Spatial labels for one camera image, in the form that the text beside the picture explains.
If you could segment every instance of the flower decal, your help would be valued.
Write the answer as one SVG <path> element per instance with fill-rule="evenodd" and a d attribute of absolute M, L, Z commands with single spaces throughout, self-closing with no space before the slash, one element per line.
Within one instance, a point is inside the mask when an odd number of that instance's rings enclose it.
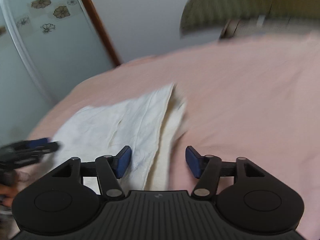
<path fill-rule="evenodd" d="M 53 15 L 59 19 L 70 16 L 67 6 L 59 6 L 54 10 Z"/>
<path fill-rule="evenodd" d="M 7 29 L 5 28 L 5 26 L 0 26 L 0 37 L 4 35 L 6 32 L 7 32 Z"/>
<path fill-rule="evenodd" d="M 55 30 L 56 29 L 56 26 L 51 24 L 51 23 L 48 23 L 48 24 L 44 24 L 40 27 L 42 29 L 42 32 L 43 33 L 49 33 L 51 32 L 52 30 Z"/>
<path fill-rule="evenodd" d="M 77 0 L 69 0 L 69 1 L 67 1 L 68 5 L 76 5 L 77 3 L 78 3 Z"/>
<path fill-rule="evenodd" d="M 40 8 L 47 7 L 49 4 L 51 4 L 50 0 L 35 0 L 31 2 L 31 7 L 40 9 Z"/>
<path fill-rule="evenodd" d="M 27 25 L 28 23 L 30 23 L 29 16 L 23 17 L 17 22 L 17 28 L 20 28 L 23 25 Z"/>

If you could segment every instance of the wooden door frame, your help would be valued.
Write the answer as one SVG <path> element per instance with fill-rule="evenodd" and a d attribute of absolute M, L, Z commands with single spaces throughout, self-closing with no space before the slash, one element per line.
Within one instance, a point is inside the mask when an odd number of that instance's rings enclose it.
<path fill-rule="evenodd" d="M 114 47 L 112 46 L 112 43 L 109 39 L 109 35 L 107 31 L 105 30 L 102 21 L 96 11 L 96 8 L 94 7 L 92 0 L 81 0 L 84 8 L 87 11 L 87 14 L 90 17 L 90 20 L 92 21 L 93 26 L 95 27 L 96 31 L 98 32 L 100 39 L 108 52 L 112 63 L 114 64 L 114 67 L 117 67 L 121 65 L 121 61 L 119 59 L 118 54 L 116 53 Z"/>

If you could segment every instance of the pink bedsheet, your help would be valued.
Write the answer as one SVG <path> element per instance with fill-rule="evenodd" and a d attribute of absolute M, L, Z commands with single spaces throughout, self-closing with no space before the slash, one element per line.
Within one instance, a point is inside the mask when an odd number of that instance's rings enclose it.
<path fill-rule="evenodd" d="M 318 37 L 231 40 L 124 64 L 79 84 L 30 138 L 51 137 L 84 106 L 111 105 L 171 82 L 187 99 L 188 131 L 172 154 L 170 188 L 191 190 L 196 182 L 185 163 L 188 145 L 223 161 L 245 156 L 302 196 L 298 231 L 318 240 Z"/>

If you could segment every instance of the white cloth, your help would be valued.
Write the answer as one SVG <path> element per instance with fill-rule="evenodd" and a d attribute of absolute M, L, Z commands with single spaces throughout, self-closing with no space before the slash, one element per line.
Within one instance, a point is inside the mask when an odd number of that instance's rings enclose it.
<path fill-rule="evenodd" d="M 116 155 L 129 145 L 132 159 L 120 180 L 123 190 L 167 190 L 172 143 L 186 105 L 174 91 L 171 84 L 112 106 L 82 108 L 52 138 L 62 144 L 50 157 L 52 168 L 73 156 L 90 162 Z M 100 193 L 96 178 L 84 178 L 84 185 Z"/>

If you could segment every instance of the round joint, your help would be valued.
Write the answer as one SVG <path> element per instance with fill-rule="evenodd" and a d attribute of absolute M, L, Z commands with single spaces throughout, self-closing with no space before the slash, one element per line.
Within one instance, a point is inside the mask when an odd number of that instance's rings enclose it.
<path fill-rule="evenodd" d="M 119 197 L 122 195 L 122 191 L 119 190 L 119 189 L 109 189 L 107 192 L 106 192 L 107 196 L 109 197 Z"/>
<path fill-rule="evenodd" d="M 210 191 L 206 188 L 198 188 L 193 193 L 198 197 L 206 197 L 210 194 Z"/>

